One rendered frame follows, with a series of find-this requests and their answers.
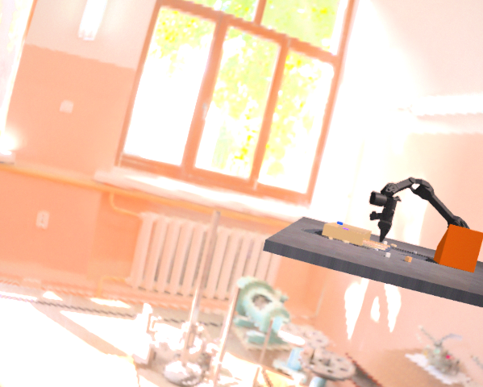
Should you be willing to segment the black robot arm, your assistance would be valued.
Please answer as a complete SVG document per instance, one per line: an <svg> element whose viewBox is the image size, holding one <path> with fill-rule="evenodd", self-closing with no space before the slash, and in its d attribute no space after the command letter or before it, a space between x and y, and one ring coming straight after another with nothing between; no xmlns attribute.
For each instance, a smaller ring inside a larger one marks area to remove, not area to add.
<svg viewBox="0 0 483 387"><path fill-rule="evenodd" d="M413 184L419 185L416 189L413 188ZM432 188L431 184L428 181L423 180L422 178L414 178L409 177L404 181L400 181L396 184L388 183L385 185L380 193L376 191L372 191L369 197L369 205L381 206L389 210L395 210L397 202L401 199L399 196L393 197L399 191L409 188L413 194L419 196L421 199L429 201L429 203L438 211L438 213L443 216L443 218L447 221L447 228L449 224L469 228L468 224L459 216L454 215L448 207L446 207L442 201L435 196L435 191ZM370 221L380 220L382 221L383 212L377 213L376 211L372 211L369 214ZM471 230L471 229L470 229Z"/></svg>

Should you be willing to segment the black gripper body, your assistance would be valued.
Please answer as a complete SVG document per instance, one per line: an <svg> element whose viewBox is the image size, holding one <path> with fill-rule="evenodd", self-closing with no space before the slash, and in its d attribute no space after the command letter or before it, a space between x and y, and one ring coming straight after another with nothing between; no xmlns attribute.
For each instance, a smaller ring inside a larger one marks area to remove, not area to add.
<svg viewBox="0 0 483 387"><path fill-rule="evenodd" d="M389 210L389 209L383 208L381 211L383 212L382 221L378 222L377 225L391 230L394 211L395 210Z"/></svg>

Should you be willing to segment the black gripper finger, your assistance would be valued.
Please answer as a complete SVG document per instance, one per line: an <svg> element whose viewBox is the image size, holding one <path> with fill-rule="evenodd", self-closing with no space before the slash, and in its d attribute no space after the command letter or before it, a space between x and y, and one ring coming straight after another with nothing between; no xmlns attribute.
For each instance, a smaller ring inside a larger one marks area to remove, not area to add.
<svg viewBox="0 0 483 387"><path fill-rule="evenodd" d="M380 229L380 242L382 242L385 238L385 236L390 232L390 229L386 229L384 227L378 226Z"/></svg>

